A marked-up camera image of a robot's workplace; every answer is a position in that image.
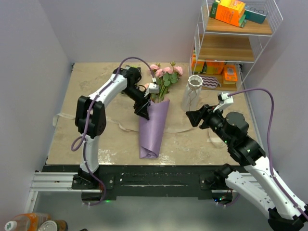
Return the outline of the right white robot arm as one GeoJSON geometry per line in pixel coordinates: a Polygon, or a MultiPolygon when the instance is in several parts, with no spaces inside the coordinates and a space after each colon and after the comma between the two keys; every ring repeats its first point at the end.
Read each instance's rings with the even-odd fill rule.
{"type": "Polygon", "coordinates": [[[243,114],[214,110],[205,104],[197,111],[186,112],[191,125],[211,129],[226,145],[227,151],[241,167],[249,172],[259,186],[245,180],[228,164],[214,172],[212,182],[220,189],[231,188],[258,208],[274,231],[299,231],[308,220],[308,205],[301,201],[284,183],[262,147],[248,136],[249,125],[243,114]]]}

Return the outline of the purple wrapping paper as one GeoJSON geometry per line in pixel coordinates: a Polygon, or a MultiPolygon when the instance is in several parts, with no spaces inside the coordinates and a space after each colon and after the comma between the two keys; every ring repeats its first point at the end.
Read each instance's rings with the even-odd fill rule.
{"type": "Polygon", "coordinates": [[[158,158],[164,134],[168,108],[166,100],[151,101],[150,119],[139,118],[139,158],[158,158]]]}

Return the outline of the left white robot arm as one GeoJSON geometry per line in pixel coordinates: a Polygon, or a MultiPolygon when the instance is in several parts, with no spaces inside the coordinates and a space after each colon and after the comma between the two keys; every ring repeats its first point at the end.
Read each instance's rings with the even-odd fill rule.
{"type": "Polygon", "coordinates": [[[77,181],[89,189],[101,184],[99,177],[98,146],[99,139],[106,128],[105,110],[108,104],[120,93],[134,101],[134,113],[149,120],[150,96],[141,91],[137,83],[141,80],[141,68],[126,66],[113,71],[108,81],[89,96],[80,96],[77,101],[75,126],[80,137],[76,138],[71,150],[82,147],[82,162],[77,181]]]}

